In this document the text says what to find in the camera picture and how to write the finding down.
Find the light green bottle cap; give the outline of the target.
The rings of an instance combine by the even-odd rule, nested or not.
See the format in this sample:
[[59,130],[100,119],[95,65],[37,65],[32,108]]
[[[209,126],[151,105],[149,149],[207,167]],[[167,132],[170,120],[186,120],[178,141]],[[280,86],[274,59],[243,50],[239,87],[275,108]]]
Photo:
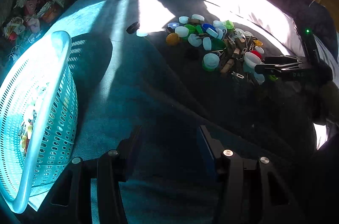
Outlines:
[[270,79],[273,82],[276,82],[278,80],[278,77],[276,77],[274,75],[268,75],[268,79]]

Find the large white lid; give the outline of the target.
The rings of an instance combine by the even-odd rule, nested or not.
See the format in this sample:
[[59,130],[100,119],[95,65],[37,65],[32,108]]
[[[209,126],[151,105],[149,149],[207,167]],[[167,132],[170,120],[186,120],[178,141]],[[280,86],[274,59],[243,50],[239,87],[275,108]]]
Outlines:
[[244,62],[251,69],[254,69],[256,65],[260,65],[262,63],[261,59],[252,52],[246,52],[244,54]]

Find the dark navy blanket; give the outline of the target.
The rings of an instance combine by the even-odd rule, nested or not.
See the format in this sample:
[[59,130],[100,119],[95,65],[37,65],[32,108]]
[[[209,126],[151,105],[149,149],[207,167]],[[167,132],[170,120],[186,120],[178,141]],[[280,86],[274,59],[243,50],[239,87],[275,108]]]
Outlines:
[[337,33],[329,11],[312,0],[267,0],[282,12],[298,22],[299,26],[309,27],[320,38],[335,59],[338,57]]

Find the red bottle cap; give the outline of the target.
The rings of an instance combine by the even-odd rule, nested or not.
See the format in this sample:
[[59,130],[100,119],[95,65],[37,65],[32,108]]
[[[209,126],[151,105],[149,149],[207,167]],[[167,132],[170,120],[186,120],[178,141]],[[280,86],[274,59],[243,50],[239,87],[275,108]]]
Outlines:
[[262,55],[258,51],[252,50],[251,53],[262,59]]

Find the green rimmed white cap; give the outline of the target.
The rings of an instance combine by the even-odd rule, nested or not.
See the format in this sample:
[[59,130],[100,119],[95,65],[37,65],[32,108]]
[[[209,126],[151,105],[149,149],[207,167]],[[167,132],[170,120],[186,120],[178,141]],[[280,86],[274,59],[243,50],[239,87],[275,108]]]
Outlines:
[[213,53],[207,53],[203,57],[202,67],[206,71],[212,72],[219,66],[219,63],[220,63],[220,59],[218,55],[213,54]]

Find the bright green bottle cap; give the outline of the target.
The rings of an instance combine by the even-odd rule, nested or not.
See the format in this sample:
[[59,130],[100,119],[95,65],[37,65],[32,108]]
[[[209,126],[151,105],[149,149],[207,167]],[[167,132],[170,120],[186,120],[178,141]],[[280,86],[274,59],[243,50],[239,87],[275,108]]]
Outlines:
[[233,30],[234,29],[234,24],[232,21],[227,20],[225,21],[225,27],[227,28],[227,30]]

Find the dark green bottle cap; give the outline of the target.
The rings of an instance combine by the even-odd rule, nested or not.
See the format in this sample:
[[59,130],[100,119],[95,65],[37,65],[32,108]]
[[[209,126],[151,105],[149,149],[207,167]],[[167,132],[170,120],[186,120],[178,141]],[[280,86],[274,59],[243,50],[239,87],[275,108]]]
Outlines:
[[217,38],[212,38],[211,49],[213,51],[224,50],[225,48],[226,48],[226,44],[224,43],[223,40],[220,40],[220,39],[217,39]]

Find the teal plastic basket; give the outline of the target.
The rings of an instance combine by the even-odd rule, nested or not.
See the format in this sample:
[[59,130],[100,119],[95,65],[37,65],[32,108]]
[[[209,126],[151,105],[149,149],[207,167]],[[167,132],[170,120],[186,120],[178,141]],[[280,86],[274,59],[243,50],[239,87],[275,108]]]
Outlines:
[[1,85],[1,196],[17,214],[51,189],[71,157],[78,120],[71,46],[65,31],[44,36]]

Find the blue bottle cap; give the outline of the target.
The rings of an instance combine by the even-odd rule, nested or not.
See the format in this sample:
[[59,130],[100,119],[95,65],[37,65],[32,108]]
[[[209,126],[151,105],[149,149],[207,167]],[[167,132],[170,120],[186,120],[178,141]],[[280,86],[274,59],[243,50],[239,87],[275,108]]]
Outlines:
[[202,27],[202,30],[203,30],[204,32],[206,32],[208,28],[210,28],[210,29],[216,31],[215,27],[214,27],[212,24],[209,24],[209,23],[203,23],[203,24],[201,25],[201,27]]

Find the yellow bottle cap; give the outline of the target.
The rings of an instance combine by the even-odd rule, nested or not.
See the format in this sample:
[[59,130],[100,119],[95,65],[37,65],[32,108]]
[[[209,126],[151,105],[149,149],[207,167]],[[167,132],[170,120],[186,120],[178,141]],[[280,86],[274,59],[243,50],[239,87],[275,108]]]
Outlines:
[[167,35],[165,41],[169,46],[176,46],[180,43],[181,39],[177,33],[170,33]]

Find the white bottle cap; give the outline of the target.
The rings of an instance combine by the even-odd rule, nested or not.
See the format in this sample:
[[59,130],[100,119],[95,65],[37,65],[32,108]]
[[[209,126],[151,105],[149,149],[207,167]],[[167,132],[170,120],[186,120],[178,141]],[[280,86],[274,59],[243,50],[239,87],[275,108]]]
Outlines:
[[201,22],[204,22],[204,16],[199,15],[199,14],[192,14],[191,18],[192,18],[192,19],[199,20],[199,21],[201,21]]
[[185,26],[177,26],[175,28],[175,34],[179,36],[179,38],[185,38],[189,35],[190,31]]

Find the black bottle cap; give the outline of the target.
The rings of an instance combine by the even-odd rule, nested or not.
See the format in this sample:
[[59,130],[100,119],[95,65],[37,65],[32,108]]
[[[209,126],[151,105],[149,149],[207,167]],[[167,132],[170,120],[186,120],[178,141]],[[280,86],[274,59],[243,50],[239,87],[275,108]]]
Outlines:
[[139,28],[140,28],[140,23],[134,22],[126,29],[126,32],[128,34],[134,34]]

